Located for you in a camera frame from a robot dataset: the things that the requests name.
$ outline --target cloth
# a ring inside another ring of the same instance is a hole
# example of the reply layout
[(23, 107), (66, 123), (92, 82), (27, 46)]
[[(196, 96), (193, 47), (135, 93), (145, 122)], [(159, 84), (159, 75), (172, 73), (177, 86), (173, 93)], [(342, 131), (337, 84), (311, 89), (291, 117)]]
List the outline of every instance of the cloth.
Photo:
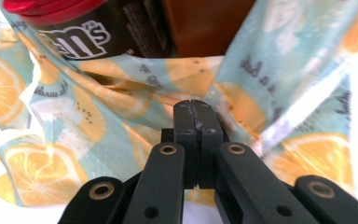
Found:
[[(1, 198), (68, 203), (90, 179), (127, 180), (185, 99), (210, 104), (230, 140), (252, 146), (282, 181), (321, 175), (353, 190), (348, 71), (358, 1), (258, 0), (227, 54), (206, 58), (66, 61), (2, 12)], [(213, 191), (186, 199), (213, 205)]]

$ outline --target patterned cloth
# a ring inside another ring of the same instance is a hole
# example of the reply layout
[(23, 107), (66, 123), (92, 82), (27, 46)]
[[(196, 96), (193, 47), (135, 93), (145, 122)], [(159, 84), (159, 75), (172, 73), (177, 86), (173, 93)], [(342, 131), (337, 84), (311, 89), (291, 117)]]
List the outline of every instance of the patterned cloth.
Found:
[[(314, 174), (353, 190), (348, 68), (358, 1), (258, 0), (226, 55), (178, 59), (66, 61), (2, 11), (1, 198), (68, 203), (95, 177), (127, 180), (185, 99), (212, 105), (230, 140), (252, 146), (281, 180)], [(213, 204), (212, 195), (186, 198)]]

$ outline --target brown object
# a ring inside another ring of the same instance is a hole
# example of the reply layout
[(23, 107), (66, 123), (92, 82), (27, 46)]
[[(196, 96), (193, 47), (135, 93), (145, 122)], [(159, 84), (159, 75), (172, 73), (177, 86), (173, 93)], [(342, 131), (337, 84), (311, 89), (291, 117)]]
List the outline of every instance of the brown object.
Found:
[(178, 57), (224, 55), (255, 0), (162, 0)]

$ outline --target red lid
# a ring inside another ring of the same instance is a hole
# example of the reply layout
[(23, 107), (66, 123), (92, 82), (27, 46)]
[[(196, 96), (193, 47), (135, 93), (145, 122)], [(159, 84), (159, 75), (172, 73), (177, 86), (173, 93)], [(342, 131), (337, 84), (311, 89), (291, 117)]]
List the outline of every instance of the red lid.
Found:
[(24, 21), (48, 25), (69, 21), (92, 11), (106, 0), (4, 0), (4, 8)]

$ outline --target brown box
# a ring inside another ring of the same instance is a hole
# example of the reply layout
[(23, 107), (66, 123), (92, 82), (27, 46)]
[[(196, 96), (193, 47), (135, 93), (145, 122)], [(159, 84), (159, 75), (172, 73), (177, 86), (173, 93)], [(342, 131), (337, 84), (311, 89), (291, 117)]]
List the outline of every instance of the brown box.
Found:
[(161, 0), (178, 57), (224, 55), (255, 0)]

